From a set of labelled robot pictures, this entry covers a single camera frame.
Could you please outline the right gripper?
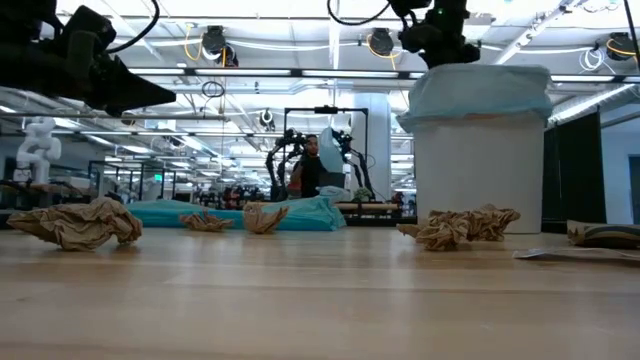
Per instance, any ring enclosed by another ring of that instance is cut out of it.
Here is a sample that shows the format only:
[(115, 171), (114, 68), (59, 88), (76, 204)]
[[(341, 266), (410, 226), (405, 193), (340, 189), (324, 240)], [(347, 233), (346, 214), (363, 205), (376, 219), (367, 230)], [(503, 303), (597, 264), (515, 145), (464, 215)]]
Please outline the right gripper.
[(429, 69), (440, 65), (473, 63), (480, 48), (463, 35), (470, 17), (467, 0), (399, 0), (402, 48), (418, 53)]

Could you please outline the light blue trash bag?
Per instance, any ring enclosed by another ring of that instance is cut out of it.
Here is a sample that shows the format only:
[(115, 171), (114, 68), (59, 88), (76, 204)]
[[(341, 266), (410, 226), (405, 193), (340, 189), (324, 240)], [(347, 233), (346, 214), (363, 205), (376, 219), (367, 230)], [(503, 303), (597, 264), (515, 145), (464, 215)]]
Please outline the light blue trash bag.
[(417, 79), (408, 93), (408, 110), (397, 121), (411, 133), (429, 120), (468, 115), (533, 112), (546, 120), (552, 104), (546, 93), (551, 82), (542, 66), (446, 64)]

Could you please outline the large brown paper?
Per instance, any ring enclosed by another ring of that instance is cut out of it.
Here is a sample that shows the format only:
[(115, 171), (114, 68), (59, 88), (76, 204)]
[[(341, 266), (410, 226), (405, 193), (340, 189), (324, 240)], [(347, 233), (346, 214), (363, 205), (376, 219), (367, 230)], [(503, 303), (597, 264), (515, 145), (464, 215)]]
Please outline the large brown paper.
[(66, 251), (94, 251), (112, 237), (131, 244), (143, 228), (123, 204), (107, 197), (14, 213), (7, 224)]

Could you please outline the white plastic trash bin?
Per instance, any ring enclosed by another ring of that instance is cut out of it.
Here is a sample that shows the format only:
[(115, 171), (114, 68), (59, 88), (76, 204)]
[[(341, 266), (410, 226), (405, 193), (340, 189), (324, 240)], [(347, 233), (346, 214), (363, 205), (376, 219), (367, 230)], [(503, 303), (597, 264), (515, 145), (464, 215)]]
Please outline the white plastic trash bin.
[(532, 112), (419, 121), (412, 130), (418, 219), (491, 204), (520, 213), (508, 233), (539, 233), (545, 124)]

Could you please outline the brown paper ball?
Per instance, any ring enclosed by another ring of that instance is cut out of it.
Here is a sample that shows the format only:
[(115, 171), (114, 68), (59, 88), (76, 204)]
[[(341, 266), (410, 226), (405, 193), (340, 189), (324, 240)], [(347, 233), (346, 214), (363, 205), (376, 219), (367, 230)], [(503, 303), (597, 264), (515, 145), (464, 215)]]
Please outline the brown paper ball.
[(188, 229), (201, 232), (222, 232), (234, 224), (233, 220), (210, 215), (207, 210), (191, 215), (181, 215), (180, 221)]
[(244, 228), (254, 234), (273, 233), (280, 222), (287, 216), (288, 207), (278, 206), (274, 211), (265, 212), (265, 206), (259, 203), (248, 203), (243, 208)]

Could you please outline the long brown paper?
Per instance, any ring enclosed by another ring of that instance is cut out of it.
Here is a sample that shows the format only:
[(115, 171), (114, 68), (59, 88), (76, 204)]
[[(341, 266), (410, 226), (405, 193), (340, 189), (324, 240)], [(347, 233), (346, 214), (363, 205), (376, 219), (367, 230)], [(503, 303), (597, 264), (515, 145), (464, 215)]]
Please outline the long brown paper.
[(397, 224), (396, 228), (427, 251), (449, 251), (461, 242), (501, 242), (506, 228), (520, 217), (515, 209), (486, 204), (460, 212), (432, 210), (418, 224)]

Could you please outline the teal trash bag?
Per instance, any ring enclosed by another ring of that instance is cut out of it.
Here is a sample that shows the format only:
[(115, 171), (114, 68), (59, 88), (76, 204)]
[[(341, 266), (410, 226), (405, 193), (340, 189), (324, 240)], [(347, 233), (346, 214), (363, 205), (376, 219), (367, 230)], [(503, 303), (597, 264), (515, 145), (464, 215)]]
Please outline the teal trash bag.
[[(282, 231), (336, 231), (346, 225), (341, 211), (326, 196), (287, 200), (262, 205), (264, 213), (288, 208), (277, 226)], [(202, 214), (204, 207), (176, 200), (154, 200), (126, 205), (145, 228), (184, 228), (181, 216)]]

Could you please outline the white plastic wrapper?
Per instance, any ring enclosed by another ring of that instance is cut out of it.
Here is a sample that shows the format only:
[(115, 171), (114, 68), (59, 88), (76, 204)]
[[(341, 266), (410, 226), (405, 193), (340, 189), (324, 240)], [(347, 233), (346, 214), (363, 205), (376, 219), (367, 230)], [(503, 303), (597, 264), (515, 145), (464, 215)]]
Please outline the white plastic wrapper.
[(565, 257), (576, 259), (633, 260), (640, 261), (640, 252), (623, 252), (605, 248), (534, 248), (513, 252), (514, 259), (530, 260), (542, 257)]

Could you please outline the brown printed paper packet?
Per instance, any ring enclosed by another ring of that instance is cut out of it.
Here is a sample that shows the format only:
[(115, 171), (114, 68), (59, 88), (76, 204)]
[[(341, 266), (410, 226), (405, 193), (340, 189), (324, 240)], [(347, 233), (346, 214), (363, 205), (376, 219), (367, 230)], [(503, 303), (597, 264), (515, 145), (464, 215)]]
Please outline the brown printed paper packet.
[(567, 237), (579, 247), (640, 250), (640, 225), (567, 221)]

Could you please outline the background light blue bag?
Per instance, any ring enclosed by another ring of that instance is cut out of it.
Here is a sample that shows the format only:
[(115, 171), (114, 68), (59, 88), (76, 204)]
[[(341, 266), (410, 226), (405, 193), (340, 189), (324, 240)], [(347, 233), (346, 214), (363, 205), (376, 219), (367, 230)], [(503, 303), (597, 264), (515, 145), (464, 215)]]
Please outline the background light blue bag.
[(318, 136), (319, 157), (322, 166), (330, 173), (342, 173), (344, 160), (339, 143), (334, 138), (334, 130), (325, 128)]

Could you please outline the long ceiling light strip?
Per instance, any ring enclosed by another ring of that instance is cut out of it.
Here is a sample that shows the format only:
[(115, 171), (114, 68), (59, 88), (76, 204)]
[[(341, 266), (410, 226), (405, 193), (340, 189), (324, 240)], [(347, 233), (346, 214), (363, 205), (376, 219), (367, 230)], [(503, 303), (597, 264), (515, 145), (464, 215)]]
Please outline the long ceiling light strip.
[(276, 78), (344, 78), (414, 80), (420, 72), (365, 71), (327, 69), (266, 69), (266, 68), (130, 68), (140, 76), (210, 76), (210, 77), (276, 77)]

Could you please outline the wooden workbench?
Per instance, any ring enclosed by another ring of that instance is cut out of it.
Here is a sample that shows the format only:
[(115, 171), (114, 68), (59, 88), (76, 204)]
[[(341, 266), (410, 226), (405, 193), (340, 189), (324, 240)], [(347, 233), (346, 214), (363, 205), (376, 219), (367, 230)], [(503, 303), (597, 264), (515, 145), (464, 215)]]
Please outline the wooden workbench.
[(90, 203), (96, 195), (68, 182), (52, 184), (19, 183), (0, 180), (0, 210), (32, 210), (59, 204)]

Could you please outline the white building column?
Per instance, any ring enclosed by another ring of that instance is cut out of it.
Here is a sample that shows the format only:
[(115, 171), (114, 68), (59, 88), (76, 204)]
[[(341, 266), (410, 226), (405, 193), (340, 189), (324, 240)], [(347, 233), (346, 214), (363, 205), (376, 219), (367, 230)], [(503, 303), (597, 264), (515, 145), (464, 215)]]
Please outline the white building column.
[(353, 112), (352, 147), (366, 156), (373, 193), (378, 201), (391, 195), (391, 107), (383, 93), (355, 93), (353, 108), (367, 108), (368, 116)]

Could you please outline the person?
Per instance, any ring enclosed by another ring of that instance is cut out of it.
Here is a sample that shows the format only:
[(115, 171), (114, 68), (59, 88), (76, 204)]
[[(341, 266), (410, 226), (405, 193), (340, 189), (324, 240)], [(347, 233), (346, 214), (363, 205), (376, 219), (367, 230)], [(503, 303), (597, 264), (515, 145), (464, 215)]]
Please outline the person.
[(318, 138), (316, 135), (309, 135), (304, 153), (293, 168), (290, 185), (299, 188), (301, 198), (315, 197), (319, 194), (317, 187), (320, 176), (325, 172), (319, 156)]

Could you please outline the background black station frame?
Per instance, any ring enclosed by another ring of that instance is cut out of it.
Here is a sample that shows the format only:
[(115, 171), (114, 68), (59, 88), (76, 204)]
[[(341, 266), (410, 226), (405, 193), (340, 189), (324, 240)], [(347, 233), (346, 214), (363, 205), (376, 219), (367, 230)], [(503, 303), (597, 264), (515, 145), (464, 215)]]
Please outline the background black station frame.
[[(329, 105), (313, 108), (285, 108), (283, 120), (283, 137), (281, 140), (278, 140), (276, 142), (276, 147), (270, 152), (270, 154), (273, 155), (280, 149), (285, 151), (288, 145), (292, 145), (294, 147), (294, 149), (285, 156), (285, 159), (279, 165), (278, 181), (281, 183), (282, 187), (284, 185), (283, 175), (285, 163), (294, 157), (301, 156), (304, 153), (303, 146), (306, 144), (305, 136), (302, 133), (298, 133), (294, 129), (287, 127), (287, 120), (290, 112), (313, 112), (314, 114), (321, 115), (336, 115), (338, 113), (360, 112), (365, 116), (365, 132), (368, 132), (369, 128), (369, 110), (367, 108), (339, 108)], [(376, 197), (371, 184), (367, 165), (368, 135), (364, 136), (364, 153), (361, 153), (352, 148), (351, 142), (353, 141), (353, 137), (351, 135), (348, 135), (344, 131), (337, 132), (336, 130), (334, 130), (334, 138), (339, 143), (344, 163), (350, 164), (353, 167), (358, 186), (360, 188), (366, 188), (369, 191), (368, 201), (374, 202), (376, 200)]]

